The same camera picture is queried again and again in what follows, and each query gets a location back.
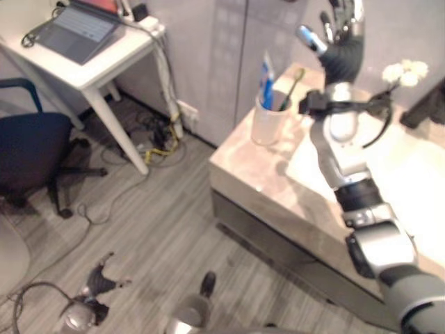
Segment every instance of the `laptop keyboard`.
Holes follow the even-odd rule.
[[[54,20],[54,24],[95,42],[103,40],[105,35],[114,27],[112,23],[71,8],[65,9]]]

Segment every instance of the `electrical outlet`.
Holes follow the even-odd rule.
[[[186,128],[192,133],[196,132],[197,123],[200,120],[200,113],[196,108],[184,101],[178,100],[179,108],[181,108],[182,121]]]

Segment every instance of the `robotic arm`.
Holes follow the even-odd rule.
[[[445,283],[418,268],[414,242],[380,196],[356,142],[362,111],[357,107],[363,104],[351,101],[363,60],[362,0],[330,3],[337,31],[323,12],[327,42],[307,26],[296,32],[316,53],[326,74],[325,92],[309,92],[300,112],[315,119],[310,136],[320,170],[343,209],[346,226],[353,229],[346,238],[349,254],[358,274],[377,280],[402,333],[445,333]]]

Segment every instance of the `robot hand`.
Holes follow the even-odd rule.
[[[325,68],[325,85],[353,84],[363,61],[364,11],[362,0],[330,0],[337,30],[326,12],[320,15],[327,42],[323,42],[308,26],[299,26],[297,36],[317,53]]]

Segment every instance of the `white flower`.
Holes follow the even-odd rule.
[[[402,64],[388,65],[382,73],[382,78],[386,82],[393,84],[396,82],[404,73]]]
[[[403,59],[400,63],[387,66],[383,70],[382,78],[389,84],[400,81],[402,86],[414,87],[427,73],[428,65],[424,62]]]

